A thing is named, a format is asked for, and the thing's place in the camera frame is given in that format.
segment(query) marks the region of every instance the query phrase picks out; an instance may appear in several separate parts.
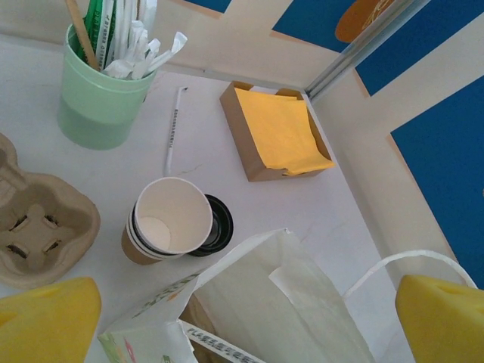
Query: white paper bag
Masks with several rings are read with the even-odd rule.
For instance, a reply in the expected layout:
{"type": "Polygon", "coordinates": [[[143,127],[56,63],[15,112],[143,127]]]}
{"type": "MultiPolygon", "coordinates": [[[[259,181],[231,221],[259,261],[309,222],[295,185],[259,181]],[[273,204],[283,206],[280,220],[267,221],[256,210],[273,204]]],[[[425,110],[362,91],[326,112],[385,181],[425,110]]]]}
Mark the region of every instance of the white paper bag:
{"type": "Polygon", "coordinates": [[[341,296],[287,231],[249,238],[124,315],[99,336],[111,362],[195,362],[178,320],[193,293],[220,338],[267,363],[374,362],[341,296]]]}

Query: black cup lid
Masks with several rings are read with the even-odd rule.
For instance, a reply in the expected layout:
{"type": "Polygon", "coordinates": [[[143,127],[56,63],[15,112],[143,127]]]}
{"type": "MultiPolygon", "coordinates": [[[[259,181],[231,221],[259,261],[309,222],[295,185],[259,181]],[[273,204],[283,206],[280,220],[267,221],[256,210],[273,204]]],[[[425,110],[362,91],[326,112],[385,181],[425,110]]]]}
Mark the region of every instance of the black cup lid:
{"type": "Polygon", "coordinates": [[[213,195],[205,194],[213,214],[212,230],[206,241],[189,254],[196,257],[209,256],[227,247],[234,234],[234,221],[227,206],[213,195]]]}

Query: yellow plastic block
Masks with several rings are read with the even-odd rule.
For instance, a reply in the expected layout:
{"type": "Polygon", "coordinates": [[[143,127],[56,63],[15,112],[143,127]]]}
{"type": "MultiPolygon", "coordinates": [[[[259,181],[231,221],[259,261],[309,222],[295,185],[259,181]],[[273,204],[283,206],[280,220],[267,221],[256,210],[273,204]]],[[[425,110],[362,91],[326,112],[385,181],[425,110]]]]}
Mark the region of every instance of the yellow plastic block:
{"type": "Polygon", "coordinates": [[[305,101],[236,88],[257,151],[270,169],[288,175],[334,166],[318,150],[305,101]]]}
{"type": "Polygon", "coordinates": [[[0,362],[84,362],[100,313],[91,278],[0,299],[0,362]]]}
{"type": "Polygon", "coordinates": [[[484,362],[484,291],[408,275],[396,309],[417,363],[484,362]]]}

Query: green plastic cup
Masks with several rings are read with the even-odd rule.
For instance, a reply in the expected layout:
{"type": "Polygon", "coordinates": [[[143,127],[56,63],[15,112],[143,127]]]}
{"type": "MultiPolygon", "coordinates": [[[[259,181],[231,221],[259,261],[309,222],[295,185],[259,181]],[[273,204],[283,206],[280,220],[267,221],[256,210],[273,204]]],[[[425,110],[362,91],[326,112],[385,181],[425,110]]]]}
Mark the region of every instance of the green plastic cup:
{"type": "Polygon", "coordinates": [[[156,72],[138,80],[114,79],[77,55],[76,31],[69,26],[57,121],[76,144],[95,150],[120,146],[138,115],[156,72]]]}

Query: white table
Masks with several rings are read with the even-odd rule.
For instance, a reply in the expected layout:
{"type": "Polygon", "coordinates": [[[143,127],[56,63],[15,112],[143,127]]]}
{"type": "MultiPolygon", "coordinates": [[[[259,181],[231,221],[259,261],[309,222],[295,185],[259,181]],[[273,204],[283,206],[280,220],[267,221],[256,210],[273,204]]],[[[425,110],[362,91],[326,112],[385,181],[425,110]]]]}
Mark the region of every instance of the white table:
{"type": "MultiPolygon", "coordinates": [[[[60,48],[0,37],[0,64],[0,132],[17,148],[20,167],[61,177],[99,208],[101,230],[94,245],[63,277],[96,280],[103,300],[98,333],[138,300],[264,231],[287,227],[295,232],[341,293],[380,259],[339,167],[314,178],[247,181],[219,103],[227,82],[159,74],[128,141],[114,150],[94,151],[75,145],[57,127],[60,48]],[[140,266],[124,256],[120,236],[143,187],[162,176],[179,86],[189,89],[181,100],[172,174],[224,201],[235,232],[218,255],[140,266]]],[[[0,285],[0,297],[16,292],[0,285]]],[[[395,332],[394,297],[395,288],[381,271],[348,301],[376,357],[395,332]]],[[[107,361],[97,340],[86,361],[107,361]]]]}

